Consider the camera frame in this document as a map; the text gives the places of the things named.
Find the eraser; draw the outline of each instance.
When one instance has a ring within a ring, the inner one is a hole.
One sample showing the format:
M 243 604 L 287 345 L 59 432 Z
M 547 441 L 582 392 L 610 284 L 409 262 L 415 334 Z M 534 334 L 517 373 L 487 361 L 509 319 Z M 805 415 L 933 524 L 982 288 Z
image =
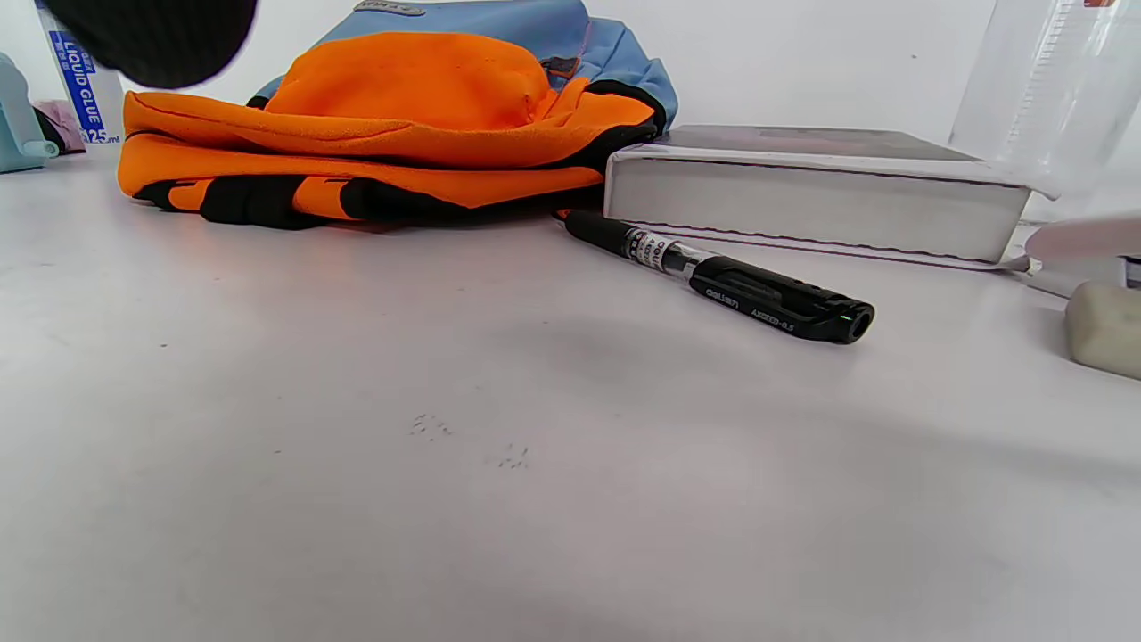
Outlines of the eraser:
M 1074 361 L 1141 380 L 1141 291 L 1083 283 L 1066 307 Z

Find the liquid glue bottle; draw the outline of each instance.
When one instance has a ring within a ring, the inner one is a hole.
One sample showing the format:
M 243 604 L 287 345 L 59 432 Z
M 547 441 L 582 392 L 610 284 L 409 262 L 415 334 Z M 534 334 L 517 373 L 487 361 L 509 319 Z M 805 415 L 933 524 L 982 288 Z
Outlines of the liquid glue bottle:
M 96 64 L 41 0 L 35 0 L 40 24 L 59 63 L 59 76 L 75 106 L 89 147 L 123 141 L 123 86 L 119 74 Z

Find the pen label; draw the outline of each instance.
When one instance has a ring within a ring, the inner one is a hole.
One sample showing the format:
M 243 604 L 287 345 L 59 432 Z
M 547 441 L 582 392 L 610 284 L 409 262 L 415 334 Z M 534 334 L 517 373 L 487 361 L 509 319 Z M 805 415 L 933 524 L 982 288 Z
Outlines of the pen label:
M 666 238 L 661 234 L 645 229 L 634 229 L 626 237 L 626 255 L 646 267 L 665 271 L 662 259 L 665 257 L 665 250 L 670 249 L 672 244 L 673 238 Z
M 793 333 L 793 332 L 796 331 L 796 326 L 794 324 L 790 324 L 790 323 L 787 323 L 787 320 L 782 320 L 782 319 L 777 318 L 776 316 L 772 316 L 771 314 L 767 314 L 764 311 L 761 311 L 760 309 L 754 309 L 753 310 L 753 316 L 760 318 L 761 320 L 764 320 L 766 324 L 769 324 L 769 325 L 776 326 L 777 328 L 780 328 L 782 331 L 784 331 L 786 333 Z
M 713 300 L 719 300 L 721 301 L 722 304 L 728 304 L 734 309 L 741 309 L 741 301 L 738 301 L 737 299 L 730 296 L 725 292 L 719 292 L 713 287 L 705 287 L 705 295 L 710 296 Z

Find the clear plastic container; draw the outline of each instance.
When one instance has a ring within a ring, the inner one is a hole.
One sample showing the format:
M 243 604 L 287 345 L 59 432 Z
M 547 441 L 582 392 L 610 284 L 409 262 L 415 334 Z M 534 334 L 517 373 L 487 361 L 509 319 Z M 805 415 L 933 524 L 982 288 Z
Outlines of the clear plastic container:
M 1141 101 L 1141 0 L 997 0 L 950 146 L 1081 214 Z

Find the light blue object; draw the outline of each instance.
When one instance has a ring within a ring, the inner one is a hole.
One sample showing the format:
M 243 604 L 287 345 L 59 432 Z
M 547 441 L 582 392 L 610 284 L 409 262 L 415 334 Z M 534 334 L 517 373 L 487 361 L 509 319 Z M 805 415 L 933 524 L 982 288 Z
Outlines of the light blue object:
M 592 18 L 581 0 L 491 0 L 479 2 L 388 2 L 364 0 L 317 44 L 383 32 L 472 33 L 518 44 L 541 62 L 572 65 L 570 78 L 608 82 L 607 94 L 645 91 L 664 112 L 662 130 L 678 113 L 678 95 L 662 60 L 652 59 L 624 24 Z M 564 75 L 549 74 L 556 90 Z M 258 91 L 251 105 L 265 104 L 281 86 L 277 78 Z
M 59 155 L 59 147 L 43 139 L 27 80 L 11 58 L 0 54 L 0 173 L 35 169 Z

